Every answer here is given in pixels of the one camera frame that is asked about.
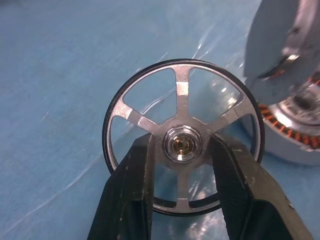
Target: blue surface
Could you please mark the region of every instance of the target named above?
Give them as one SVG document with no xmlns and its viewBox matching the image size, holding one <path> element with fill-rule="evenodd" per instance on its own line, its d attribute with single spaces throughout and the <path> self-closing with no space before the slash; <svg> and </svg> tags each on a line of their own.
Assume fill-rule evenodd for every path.
<svg viewBox="0 0 320 240">
<path fill-rule="evenodd" d="M 246 35 L 258 5 L 258 0 L 2 1 L 0 239 L 86 239 L 109 177 L 101 131 L 118 88 L 138 69 L 173 58 L 207 60 L 244 80 Z M 169 100 L 170 81 L 164 81 L 153 88 Z M 204 119 L 210 113 L 202 104 L 206 84 L 195 86 L 191 109 Z M 215 88 L 208 89 L 214 94 Z M 134 96 L 128 101 L 142 112 L 148 109 Z M 168 106 L 161 106 L 146 114 L 167 114 Z M 120 121 L 112 132 L 119 155 L 136 134 L 126 132 L 128 127 Z M 239 126 L 234 131 L 246 138 Z M 119 144 L 123 139 L 125 145 Z M 320 239 L 320 168 L 269 155 L 263 166 Z M 169 179 L 166 174 L 160 177 Z M 190 191 L 208 180 L 210 175 L 204 176 Z M 168 194 L 165 185 L 159 187 L 157 194 Z M 160 231 L 167 239 L 228 239 L 220 210 L 189 219 L 155 214 L 152 238 L 160 239 Z"/>
</svg>

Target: plastic sheet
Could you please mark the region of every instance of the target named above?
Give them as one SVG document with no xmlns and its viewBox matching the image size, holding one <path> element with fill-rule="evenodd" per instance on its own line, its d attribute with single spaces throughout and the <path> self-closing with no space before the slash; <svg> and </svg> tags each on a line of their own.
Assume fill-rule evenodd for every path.
<svg viewBox="0 0 320 240">
<path fill-rule="evenodd" d="M 210 61 L 244 81 L 246 36 L 259 3 L 2 1 L 0 239 L 86 239 L 110 175 L 102 156 L 101 131 L 118 88 L 137 70 L 173 58 Z M 232 102 L 234 92 L 228 88 L 223 95 L 226 101 L 213 106 L 203 96 L 217 99 L 223 83 L 196 73 L 193 78 L 197 82 L 192 86 L 190 111 L 197 117 L 210 120 L 228 107 L 228 100 Z M 141 100 L 133 95 L 128 101 L 161 119 L 170 113 L 167 102 L 173 85 L 169 78 L 151 82 L 136 93 L 151 88 L 155 98 L 146 95 Z M 245 141 L 241 128 L 232 127 L 231 132 Z M 121 120 L 113 129 L 114 150 L 121 158 L 142 132 Z M 320 239 L 319 168 L 292 165 L 269 155 L 263 165 Z M 171 173 L 160 171 L 156 177 L 156 194 L 170 198 Z M 194 179 L 192 198 L 215 191 L 214 185 L 208 187 L 213 182 L 210 170 L 200 168 Z M 228 235 L 221 210 L 192 218 L 154 214 L 152 239 L 164 238 L 223 240 Z"/>
</svg>

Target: wheel spoke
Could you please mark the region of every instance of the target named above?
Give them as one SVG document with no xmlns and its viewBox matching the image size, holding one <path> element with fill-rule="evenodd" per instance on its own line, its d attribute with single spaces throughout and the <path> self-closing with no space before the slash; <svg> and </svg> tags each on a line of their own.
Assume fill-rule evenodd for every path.
<svg viewBox="0 0 320 240">
<path fill-rule="evenodd" d="M 234 121 L 247 114 L 255 114 L 255 109 L 247 97 L 243 97 L 242 100 L 229 109 L 226 113 L 218 118 L 214 123 L 208 125 L 210 134 L 215 133 L 226 126 L 232 124 Z"/>
<path fill-rule="evenodd" d="M 187 116 L 189 112 L 189 65 L 172 67 L 175 73 L 177 114 Z"/>
<path fill-rule="evenodd" d="M 112 115 L 112 117 L 120 116 L 151 134 L 154 134 L 160 126 L 151 119 L 134 110 L 132 107 L 125 104 L 123 100 L 119 100 L 116 103 Z"/>
<path fill-rule="evenodd" d="M 177 175 L 176 210 L 189 209 L 189 173 L 180 172 Z"/>
</svg>

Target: clamp jaw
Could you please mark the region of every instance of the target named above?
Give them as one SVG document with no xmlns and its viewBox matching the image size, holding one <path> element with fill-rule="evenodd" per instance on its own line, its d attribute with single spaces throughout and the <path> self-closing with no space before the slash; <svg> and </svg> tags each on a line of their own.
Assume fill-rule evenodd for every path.
<svg viewBox="0 0 320 240">
<path fill-rule="evenodd" d="M 209 149 L 217 197 L 231 240 L 312 240 L 276 180 L 246 146 L 213 134 Z M 108 179 L 88 240 L 150 240 L 155 141 L 137 138 Z"/>
</svg>

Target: spoked wheel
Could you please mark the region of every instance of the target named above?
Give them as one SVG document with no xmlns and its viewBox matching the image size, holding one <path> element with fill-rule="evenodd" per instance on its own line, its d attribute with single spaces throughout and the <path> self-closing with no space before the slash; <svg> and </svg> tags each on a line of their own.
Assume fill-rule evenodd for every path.
<svg viewBox="0 0 320 240">
<path fill-rule="evenodd" d="M 124 96 L 142 79 L 165 69 L 172 69 L 175 73 L 177 113 L 158 124 L 125 104 Z M 240 92 L 241 97 L 237 103 L 213 123 L 203 123 L 189 115 L 189 73 L 192 69 L 218 75 Z M 212 212 L 220 207 L 216 194 L 201 200 L 189 201 L 189 176 L 194 168 L 210 163 L 207 151 L 209 137 L 245 115 L 251 116 L 254 133 L 251 154 L 260 163 L 264 150 L 264 124 L 258 105 L 245 85 L 227 70 L 209 62 L 194 59 L 159 62 L 136 73 L 112 99 L 102 130 L 106 164 L 111 173 L 118 166 L 111 143 L 111 125 L 113 118 L 120 116 L 155 137 L 156 163 L 171 168 L 177 175 L 177 201 L 155 197 L 153 210 L 174 216 L 194 216 Z"/>
</svg>

